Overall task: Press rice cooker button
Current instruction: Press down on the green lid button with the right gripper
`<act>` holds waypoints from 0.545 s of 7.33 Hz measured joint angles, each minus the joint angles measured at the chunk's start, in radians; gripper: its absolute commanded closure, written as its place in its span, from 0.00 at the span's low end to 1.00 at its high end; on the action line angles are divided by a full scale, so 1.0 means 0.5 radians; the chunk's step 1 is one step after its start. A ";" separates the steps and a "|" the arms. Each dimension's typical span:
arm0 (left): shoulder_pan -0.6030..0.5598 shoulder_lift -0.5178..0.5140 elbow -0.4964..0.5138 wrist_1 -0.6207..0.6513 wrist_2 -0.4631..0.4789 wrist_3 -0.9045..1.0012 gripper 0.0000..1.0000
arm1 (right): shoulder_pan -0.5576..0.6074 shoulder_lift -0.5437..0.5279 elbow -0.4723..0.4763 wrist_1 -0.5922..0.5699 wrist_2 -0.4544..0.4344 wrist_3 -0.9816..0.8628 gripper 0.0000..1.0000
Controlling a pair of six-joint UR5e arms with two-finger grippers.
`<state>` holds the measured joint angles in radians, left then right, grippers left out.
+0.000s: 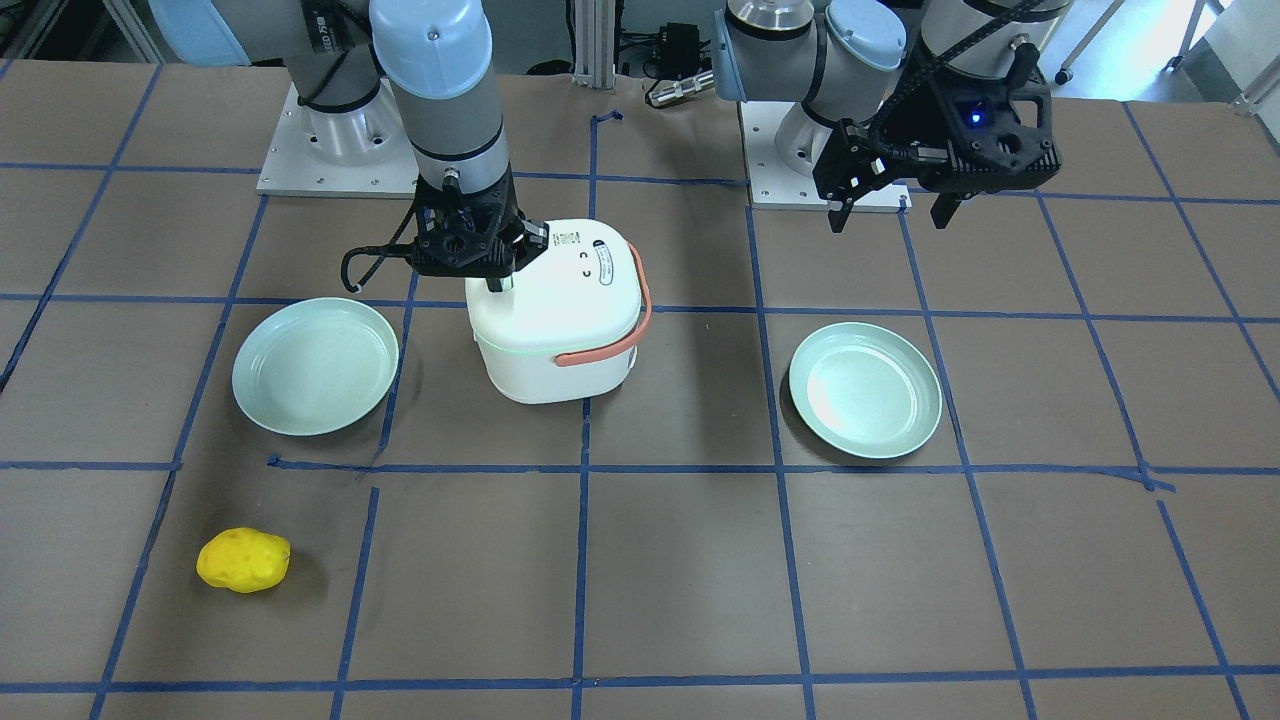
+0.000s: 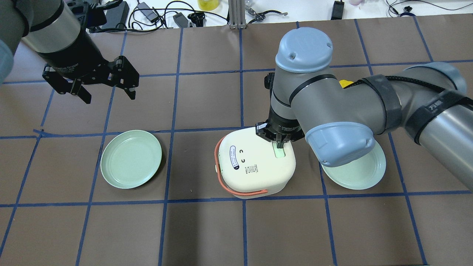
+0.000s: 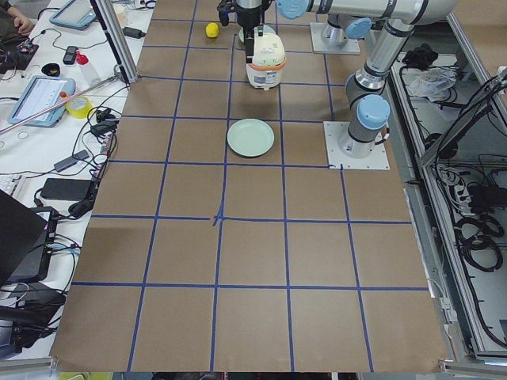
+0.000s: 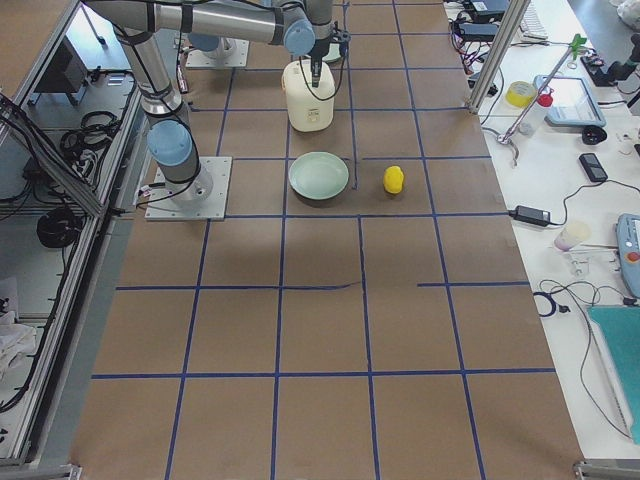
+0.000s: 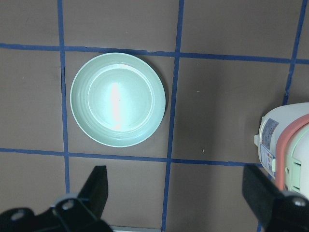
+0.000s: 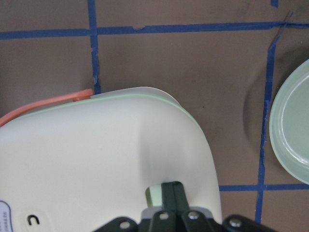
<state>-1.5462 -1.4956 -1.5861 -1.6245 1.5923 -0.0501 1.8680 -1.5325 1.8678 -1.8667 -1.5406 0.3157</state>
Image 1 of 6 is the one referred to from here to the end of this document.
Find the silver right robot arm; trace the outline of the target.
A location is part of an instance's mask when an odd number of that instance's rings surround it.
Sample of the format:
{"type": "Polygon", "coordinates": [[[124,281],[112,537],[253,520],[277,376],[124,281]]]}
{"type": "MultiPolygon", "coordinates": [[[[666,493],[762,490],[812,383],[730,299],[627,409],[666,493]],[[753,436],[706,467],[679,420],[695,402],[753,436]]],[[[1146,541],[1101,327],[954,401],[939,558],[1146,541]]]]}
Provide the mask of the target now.
{"type": "Polygon", "coordinates": [[[417,167],[411,242],[351,249],[426,277],[479,278],[493,293],[550,246],[518,206],[493,38],[479,1],[154,1],[163,37],[195,67],[280,63],[324,126],[357,123],[370,154],[399,129],[417,167]]]}

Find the green plate near left arm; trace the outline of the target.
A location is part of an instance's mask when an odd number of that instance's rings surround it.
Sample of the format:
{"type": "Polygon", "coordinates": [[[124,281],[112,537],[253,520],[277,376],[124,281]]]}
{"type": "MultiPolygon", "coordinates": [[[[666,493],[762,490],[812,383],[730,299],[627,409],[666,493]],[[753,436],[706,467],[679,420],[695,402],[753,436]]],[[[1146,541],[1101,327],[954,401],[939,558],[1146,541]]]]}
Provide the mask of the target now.
{"type": "Polygon", "coordinates": [[[940,378],[902,336],[864,322],[813,331],[788,364],[797,415],[842,452],[893,459],[915,452],[936,433],[943,410],[940,378]]]}

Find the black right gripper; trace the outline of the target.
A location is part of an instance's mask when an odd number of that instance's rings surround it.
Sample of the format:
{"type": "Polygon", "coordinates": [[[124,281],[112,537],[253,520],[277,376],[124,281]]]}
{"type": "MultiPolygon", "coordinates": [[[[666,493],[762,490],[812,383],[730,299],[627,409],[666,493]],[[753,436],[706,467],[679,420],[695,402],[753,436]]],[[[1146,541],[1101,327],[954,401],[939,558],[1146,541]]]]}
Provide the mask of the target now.
{"type": "Polygon", "coordinates": [[[488,278],[490,293],[513,288],[513,274],[550,247],[550,224],[520,210],[512,184],[476,193],[420,184],[410,266],[420,275],[488,278]]]}

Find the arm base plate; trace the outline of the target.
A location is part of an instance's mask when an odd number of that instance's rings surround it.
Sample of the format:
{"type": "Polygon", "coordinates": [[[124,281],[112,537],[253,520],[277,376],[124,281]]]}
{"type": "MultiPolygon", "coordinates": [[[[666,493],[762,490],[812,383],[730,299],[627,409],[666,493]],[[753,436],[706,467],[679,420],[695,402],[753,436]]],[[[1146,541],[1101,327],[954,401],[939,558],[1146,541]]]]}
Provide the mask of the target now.
{"type": "Polygon", "coordinates": [[[419,168],[388,81],[364,108],[330,114],[288,88],[256,183],[266,196],[412,199],[419,168]]]}
{"type": "Polygon", "coordinates": [[[838,210],[856,179],[837,188],[838,176],[820,164],[831,123],[806,102],[739,104],[750,204],[758,210],[838,210]]]}

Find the green plate near right arm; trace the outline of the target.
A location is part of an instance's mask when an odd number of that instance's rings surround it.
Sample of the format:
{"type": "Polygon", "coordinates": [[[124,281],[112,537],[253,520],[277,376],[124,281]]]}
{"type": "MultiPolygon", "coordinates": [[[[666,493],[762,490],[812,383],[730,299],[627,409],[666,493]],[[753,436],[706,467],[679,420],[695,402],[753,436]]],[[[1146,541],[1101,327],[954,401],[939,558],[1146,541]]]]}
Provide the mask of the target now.
{"type": "Polygon", "coordinates": [[[390,392],[399,337],[375,309],[351,299],[292,304],[244,338],[230,373],[239,410],[282,436],[324,436],[371,413],[390,392]]]}

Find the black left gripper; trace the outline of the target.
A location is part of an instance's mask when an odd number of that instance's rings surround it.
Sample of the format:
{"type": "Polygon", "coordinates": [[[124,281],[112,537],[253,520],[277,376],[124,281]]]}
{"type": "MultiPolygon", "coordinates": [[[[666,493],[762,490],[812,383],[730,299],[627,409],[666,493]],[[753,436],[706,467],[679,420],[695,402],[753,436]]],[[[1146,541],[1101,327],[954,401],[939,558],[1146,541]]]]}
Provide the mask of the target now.
{"type": "Polygon", "coordinates": [[[968,193],[1033,190],[1052,179],[1062,159],[1039,55],[1036,44],[1020,44],[1011,67],[993,78],[941,67],[890,109],[878,147],[869,123],[841,119],[820,164],[838,176],[838,190],[854,179],[863,190],[827,202],[829,231],[844,232],[852,201],[900,178],[937,193],[931,219],[938,231],[948,227],[968,193]]]}

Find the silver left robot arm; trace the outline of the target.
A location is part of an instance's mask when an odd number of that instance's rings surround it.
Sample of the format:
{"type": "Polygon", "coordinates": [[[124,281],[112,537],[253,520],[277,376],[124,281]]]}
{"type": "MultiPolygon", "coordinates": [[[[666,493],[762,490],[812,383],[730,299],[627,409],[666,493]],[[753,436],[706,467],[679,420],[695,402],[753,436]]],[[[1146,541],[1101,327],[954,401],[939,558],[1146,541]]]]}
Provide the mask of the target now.
{"type": "Polygon", "coordinates": [[[1062,165],[1041,50],[1068,1],[929,1],[915,38],[879,1],[728,1],[716,91],[787,102],[780,151],[809,176],[833,232],[901,178],[943,229],[979,193],[1034,190],[1062,165]]]}

